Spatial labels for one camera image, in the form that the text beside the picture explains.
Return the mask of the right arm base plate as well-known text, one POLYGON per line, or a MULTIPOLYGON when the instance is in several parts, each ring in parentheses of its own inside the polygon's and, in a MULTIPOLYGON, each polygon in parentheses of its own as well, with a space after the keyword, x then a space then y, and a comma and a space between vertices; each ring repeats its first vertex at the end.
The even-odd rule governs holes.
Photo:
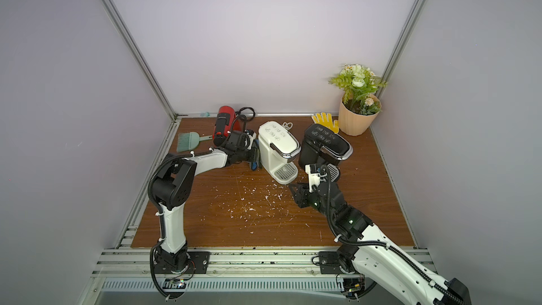
POLYGON ((320 268, 320 273, 323 275, 355 273, 349 257, 338 251, 319 251, 312 258, 312 262, 320 268))

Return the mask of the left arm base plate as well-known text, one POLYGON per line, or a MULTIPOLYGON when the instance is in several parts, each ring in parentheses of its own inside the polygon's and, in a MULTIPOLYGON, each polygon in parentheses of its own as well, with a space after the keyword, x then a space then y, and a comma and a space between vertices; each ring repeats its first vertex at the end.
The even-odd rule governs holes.
POLYGON ((167 251, 154 253, 152 270, 156 274, 206 274, 210 262, 209 251, 167 251))

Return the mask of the black coffee machine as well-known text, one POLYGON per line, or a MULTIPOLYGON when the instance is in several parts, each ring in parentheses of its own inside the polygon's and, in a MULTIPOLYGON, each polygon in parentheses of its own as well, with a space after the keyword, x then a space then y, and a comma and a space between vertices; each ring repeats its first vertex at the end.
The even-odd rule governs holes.
POLYGON ((341 135, 323 125, 313 124, 303 134, 299 167, 305 171, 306 165, 338 166, 353 152, 351 144, 341 135))

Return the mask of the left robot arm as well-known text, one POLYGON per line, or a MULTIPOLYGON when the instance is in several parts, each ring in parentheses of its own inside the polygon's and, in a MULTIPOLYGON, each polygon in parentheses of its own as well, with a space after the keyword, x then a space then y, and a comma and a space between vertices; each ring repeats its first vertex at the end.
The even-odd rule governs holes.
POLYGON ((148 180, 147 195, 157 209, 160 228, 160 238, 150 249, 150 275, 153 285, 167 302, 176 301, 183 294, 164 289, 156 274, 183 275, 196 268, 189 256, 183 228, 184 208, 194 179, 210 170, 258 161, 256 135, 246 128, 249 121, 246 115, 238 113, 230 120, 230 130, 220 136, 213 148, 197 154, 167 155, 148 180))

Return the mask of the white coffee machine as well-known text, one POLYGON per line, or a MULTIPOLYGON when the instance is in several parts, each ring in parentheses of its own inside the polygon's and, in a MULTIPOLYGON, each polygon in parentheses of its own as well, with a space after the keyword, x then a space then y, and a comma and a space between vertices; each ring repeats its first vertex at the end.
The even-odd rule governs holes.
POLYGON ((268 174, 279 184, 288 185, 298 175, 294 164, 301 152, 299 141, 276 121, 262 124, 258 130, 261 163, 268 174))

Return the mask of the red coffee machine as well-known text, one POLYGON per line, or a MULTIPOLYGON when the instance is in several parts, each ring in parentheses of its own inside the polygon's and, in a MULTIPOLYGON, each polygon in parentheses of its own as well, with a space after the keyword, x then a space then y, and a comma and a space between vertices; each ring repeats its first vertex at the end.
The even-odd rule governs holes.
POLYGON ((230 106, 220 107, 215 127, 213 131, 213 144, 215 147, 221 146, 233 131, 241 131, 241 122, 238 116, 239 111, 230 106))

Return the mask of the blue grey microfiber cloth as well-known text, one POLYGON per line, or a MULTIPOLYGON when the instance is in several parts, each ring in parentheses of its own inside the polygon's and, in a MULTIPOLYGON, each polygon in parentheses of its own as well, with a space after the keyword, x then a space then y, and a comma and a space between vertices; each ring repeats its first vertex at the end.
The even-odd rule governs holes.
POLYGON ((252 171, 256 171, 256 170, 260 169, 260 167, 261 167, 261 154, 260 154, 260 151, 258 149, 254 149, 251 152, 249 163, 250 163, 250 168, 251 168, 252 171))

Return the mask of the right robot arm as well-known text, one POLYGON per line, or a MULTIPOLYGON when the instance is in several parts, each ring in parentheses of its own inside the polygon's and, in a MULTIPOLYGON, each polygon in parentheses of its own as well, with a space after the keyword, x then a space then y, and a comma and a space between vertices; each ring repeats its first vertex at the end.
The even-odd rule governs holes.
POLYGON ((338 186, 334 165, 306 165, 308 182, 290 184, 295 203, 323 214, 334 241, 339 264, 363 275, 403 304, 471 304, 468 287, 447 280, 410 257, 364 213, 348 204, 338 186))

